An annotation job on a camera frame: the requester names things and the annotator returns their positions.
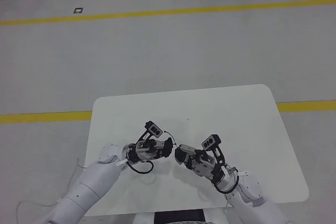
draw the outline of tabletop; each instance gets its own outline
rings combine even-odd
[[[306,200],[309,190],[270,89],[234,86],[101,97],[94,103],[85,166],[108,143],[136,143],[147,121],[170,132],[177,144],[201,148],[218,134],[230,166],[248,171],[275,203]],[[163,134],[159,139],[169,137]],[[174,152],[141,175],[124,170],[87,216],[225,207],[209,180],[178,165]],[[137,164],[148,170],[149,164]]]

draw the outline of yellow floor line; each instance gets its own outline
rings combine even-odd
[[[205,13],[205,12],[263,10],[263,9],[268,9],[268,8],[289,8],[289,7],[302,7],[302,6],[319,6],[319,5],[328,5],[328,4],[336,4],[336,0],[274,2],[274,3],[264,3],[264,4],[246,4],[246,5],[240,5],[240,6],[215,6],[215,7],[205,7],[205,8],[182,8],[182,9],[175,9],[175,10],[124,12],[124,13],[114,13],[114,14],[83,15],[83,16],[69,16],[69,17],[57,17],[57,18],[34,18],[30,20],[0,21],[0,26],[46,24],[46,23],[54,23],[54,22],[77,22],[77,21],[87,21],[87,20],[108,20],[108,19],[113,19],[113,18],[163,16],[163,15],[192,14],[192,13]]]
[[[336,110],[336,100],[307,101],[307,102],[279,102],[279,103],[276,103],[276,105],[278,106],[280,113]]]
[[[279,102],[280,113],[336,110],[336,100],[309,102]],[[41,114],[0,115],[0,124],[37,123],[37,122],[76,122],[91,120],[91,111],[74,111]]]

